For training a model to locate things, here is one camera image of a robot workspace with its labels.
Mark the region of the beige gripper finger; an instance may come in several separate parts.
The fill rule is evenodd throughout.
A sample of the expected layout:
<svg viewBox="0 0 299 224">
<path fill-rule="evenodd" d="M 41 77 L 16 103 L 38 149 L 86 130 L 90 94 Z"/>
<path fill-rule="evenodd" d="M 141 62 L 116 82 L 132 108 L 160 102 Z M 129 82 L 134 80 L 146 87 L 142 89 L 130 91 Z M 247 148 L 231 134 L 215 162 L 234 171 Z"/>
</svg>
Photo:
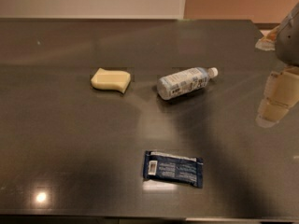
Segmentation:
<svg viewBox="0 0 299 224">
<path fill-rule="evenodd" d="M 275 50 L 276 40 L 278 35 L 278 27 L 268 31 L 261 39 L 255 44 L 256 49 L 264 51 Z"/>
<path fill-rule="evenodd" d="M 299 102 L 299 67 L 287 66 L 271 72 L 258 108 L 256 122 L 263 128 L 279 123 Z"/>
</svg>

